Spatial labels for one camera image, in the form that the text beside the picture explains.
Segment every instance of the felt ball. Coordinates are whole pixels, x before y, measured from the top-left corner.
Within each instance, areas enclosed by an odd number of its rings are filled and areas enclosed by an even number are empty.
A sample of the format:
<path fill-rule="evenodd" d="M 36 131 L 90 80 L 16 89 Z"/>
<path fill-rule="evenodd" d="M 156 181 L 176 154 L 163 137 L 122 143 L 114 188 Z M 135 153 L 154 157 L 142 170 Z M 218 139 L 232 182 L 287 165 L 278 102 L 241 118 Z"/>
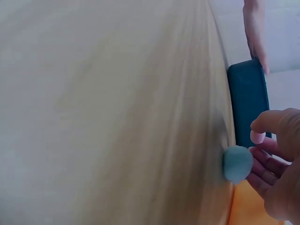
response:
<path fill-rule="evenodd" d="M 266 133 L 256 133 L 253 130 L 250 132 L 250 139 L 254 144 L 261 144 L 266 137 Z"/>
<path fill-rule="evenodd" d="M 241 146 L 232 146 L 223 153 L 223 174 L 234 184 L 239 184 L 251 172 L 253 156 L 251 152 Z"/>

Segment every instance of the white wall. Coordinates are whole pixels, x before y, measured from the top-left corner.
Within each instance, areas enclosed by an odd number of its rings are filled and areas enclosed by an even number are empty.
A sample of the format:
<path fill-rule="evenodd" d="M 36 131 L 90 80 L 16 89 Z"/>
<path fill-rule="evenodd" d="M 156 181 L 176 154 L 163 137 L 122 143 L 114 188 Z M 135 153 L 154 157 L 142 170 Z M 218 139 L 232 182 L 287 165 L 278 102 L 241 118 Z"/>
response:
<path fill-rule="evenodd" d="M 211 0 L 229 65 L 250 59 L 243 0 Z M 271 72 L 300 68 L 300 0 L 266 0 L 266 48 Z"/>

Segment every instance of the light wooden surface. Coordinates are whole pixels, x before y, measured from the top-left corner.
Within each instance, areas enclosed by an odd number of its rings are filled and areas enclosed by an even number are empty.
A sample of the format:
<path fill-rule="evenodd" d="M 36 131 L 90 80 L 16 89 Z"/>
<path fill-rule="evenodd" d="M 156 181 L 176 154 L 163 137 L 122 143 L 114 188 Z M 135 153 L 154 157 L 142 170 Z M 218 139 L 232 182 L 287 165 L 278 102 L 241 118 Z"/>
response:
<path fill-rule="evenodd" d="M 226 224 L 207 0 L 32 0 L 0 31 L 1 224 Z"/>

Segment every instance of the human hand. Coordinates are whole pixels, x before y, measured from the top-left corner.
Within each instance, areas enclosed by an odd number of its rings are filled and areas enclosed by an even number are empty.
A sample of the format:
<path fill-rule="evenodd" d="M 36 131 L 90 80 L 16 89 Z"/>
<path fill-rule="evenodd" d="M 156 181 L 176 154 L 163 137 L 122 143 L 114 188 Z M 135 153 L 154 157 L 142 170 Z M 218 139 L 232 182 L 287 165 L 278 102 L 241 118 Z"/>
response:
<path fill-rule="evenodd" d="M 264 46 L 265 4 L 264 0 L 244 0 L 244 25 L 251 58 L 257 57 L 269 74 L 267 53 Z"/>
<path fill-rule="evenodd" d="M 271 132 L 250 151 L 254 157 L 247 180 L 264 199 L 266 212 L 278 220 L 300 224 L 300 110 L 265 111 L 251 124 L 257 133 Z M 265 151 L 292 162 L 276 160 Z"/>

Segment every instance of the finger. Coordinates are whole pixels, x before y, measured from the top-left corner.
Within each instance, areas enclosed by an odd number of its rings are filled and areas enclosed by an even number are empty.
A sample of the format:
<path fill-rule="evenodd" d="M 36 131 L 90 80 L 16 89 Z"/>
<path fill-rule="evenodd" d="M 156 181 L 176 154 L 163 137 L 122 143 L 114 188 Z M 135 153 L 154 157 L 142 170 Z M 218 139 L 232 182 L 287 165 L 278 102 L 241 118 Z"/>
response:
<path fill-rule="evenodd" d="M 267 52 L 264 47 L 264 44 L 261 41 L 255 42 L 254 44 L 255 53 L 259 59 L 259 62 L 261 63 L 263 70 L 265 74 L 269 74 L 269 66 L 268 66 L 268 57 Z"/>
<path fill-rule="evenodd" d="M 299 109 L 285 109 L 285 110 L 267 110 L 262 112 L 256 120 L 251 123 L 251 130 L 262 134 L 263 132 L 271 132 L 278 134 L 278 132 L 286 133 L 288 129 L 298 129 L 300 119 Z"/>
<path fill-rule="evenodd" d="M 253 166 L 251 172 L 259 176 L 267 184 L 273 186 L 278 177 L 272 174 L 268 169 L 266 169 L 256 158 L 253 158 Z"/>
<path fill-rule="evenodd" d="M 259 162 L 259 164 L 271 171 L 273 174 L 275 174 L 278 178 L 281 177 L 281 175 L 285 172 L 285 170 L 287 169 L 287 167 L 289 166 L 288 164 L 284 163 L 284 162 L 280 162 L 279 160 L 273 158 L 272 156 L 270 156 L 268 153 L 266 153 L 265 151 L 259 149 L 259 148 L 252 148 L 251 153 L 253 155 L 253 157 Z"/>
<path fill-rule="evenodd" d="M 253 172 L 247 176 L 247 180 L 253 189 L 264 199 L 271 185 Z"/>
<path fill-rule="evenodd" d="M 264 111 L 251 123 L 251 130 L 260 134 L 264 132 L 277 134 L 278 122 L 283 117 L 284 111 L 281 110 Z"/>
<path fill-rule="evenodd" d="M 261 144 L 258 144 L 257 147 L 266 151 L 267 153 L 278 156 L 285 161 L 292 162 L 293 160 L 287 157 L 285 153 L 279 149 L 277 141 L 273 140 L 272 138 L 265 137 L 263 142 Z"/>
<path fill-rule="evenodd" d="M 245 34 L 246 34 L 246 39 L 247 39 L 247 45 L 248 45 L 248 48 L 249 48 L 249 51 L 250 51 L 250 56 L 251 56 L 252 59 L 254 59 L 255 52 L 254 52 L 254 48 L 253 48 L 253 46 L 251 44 L 251 41 L 250 41 L 250 38 L 249 38 L 249 35 L 248 35 L 248 32 L 247 32 L 245 22 L 244 22 L 244 27 L 245 27 Z"/>

